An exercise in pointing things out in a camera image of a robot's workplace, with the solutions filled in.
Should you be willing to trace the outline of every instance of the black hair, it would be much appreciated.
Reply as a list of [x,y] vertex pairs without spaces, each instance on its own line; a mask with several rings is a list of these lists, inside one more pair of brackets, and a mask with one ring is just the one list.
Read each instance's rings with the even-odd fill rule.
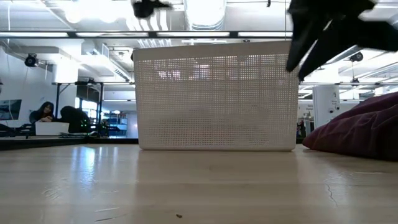
[[43,105],[37,110],[40,114],[44,114],[44,108],[46,108],[46,107],[48,107],[48,106],[50,106],[50,110],[51,110],[51,115],[52,115],[52,113],[54,112],[54,104],[53,103],[51,103],[51,102],[45,102],[45,103],[43,103]]

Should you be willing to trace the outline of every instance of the ceiling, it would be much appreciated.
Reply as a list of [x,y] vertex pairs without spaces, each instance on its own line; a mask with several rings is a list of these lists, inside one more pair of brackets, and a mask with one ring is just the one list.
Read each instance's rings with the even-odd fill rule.
[[[132,12],[130,0],[80,0],[84,6],[75,4],[72,0],[0,0],[0,30],[20,30],[20,31],[134,31],[134,30],[192,30],[192,26],[187,22],[184,11],[184,2],[198,0],[172,0],[173,11],[157,11],[155,16],[149,20],[138,21]],[[209,7],[201,0],[196,10],[203,17],[211,17]],[[280,31],[290,32],[292,24],[290,17],[286,14],[286,9],[290,1],[272,0],[271,7],[266,7],[266,0],[226,0],[225,11],[220,12],[224,15],[222,26],[219,30],[244,30],[244,31]],[[70,13],[72,9],[84,15],[79,22],[76,20],[76,13]],[[114,22],[104,22],[104,18],[114,19]],[[380,0],[373,11],[365,12],[361,15],[364,20],[389,19],[398,26],[398,0]],[[86,65],[86,69],[80,71],[80,76],[92,76],[94,73],[101,75],[106,73],[98,65],[93,65],[87,57],[81,56],[81,45],[84,40],[76,39],[18,39],[13,44],[17,46],[51,46],[58,47],[75,57],[80,63]],[[217,42],[242,42],[241,39],[209,39],[208,41]],[[270,41],[269,39],[252,39],[251,41]],[[131,75],[134,79],[134,65],[130,59],[133,49],[146,47],[167,47],[176,45],[191,44],[187,39],[94,39],[97,46],[105,44],[109,47],[109,57],[116,66]],[[353,77],[359,78],[361,82],[381,82],[394,80],[398,77],[398,55],[377,50],[362,49],[364,59],[360,62],[350,62],[346,60],[357,51],[343,52],[334,63],[322,67],[321,70],[312,74],[307,82],[327,82],[327,75],[324,73],[336,72],[334,79],[340,82],[350,82]],[[370,90],[378,86],[365,86],[360,90],[354,90],[361,95],[366,95]],[[310,98],[310,88],[301,86],[302,96]],[[341,91],[352,89],[352,86],[342,86]]]

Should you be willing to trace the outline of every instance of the table surface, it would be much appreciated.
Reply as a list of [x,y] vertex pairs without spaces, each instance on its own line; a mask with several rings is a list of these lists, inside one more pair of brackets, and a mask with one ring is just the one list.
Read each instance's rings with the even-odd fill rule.
[[1,223],[396,223],[398,164],[306,150],[0,151]]

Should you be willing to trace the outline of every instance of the perforated basket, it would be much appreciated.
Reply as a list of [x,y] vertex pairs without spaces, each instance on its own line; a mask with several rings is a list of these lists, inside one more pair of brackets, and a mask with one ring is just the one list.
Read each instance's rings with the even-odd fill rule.
[[134,51],[142,149],[274,151],[295,147],[298,79],[290,42]]

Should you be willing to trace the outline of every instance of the white plastic basket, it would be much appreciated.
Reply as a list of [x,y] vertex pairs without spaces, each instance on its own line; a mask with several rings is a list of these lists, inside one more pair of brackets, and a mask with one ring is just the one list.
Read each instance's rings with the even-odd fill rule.
[[142,149],[291,151],[299,81],[290,42],[134,51]]

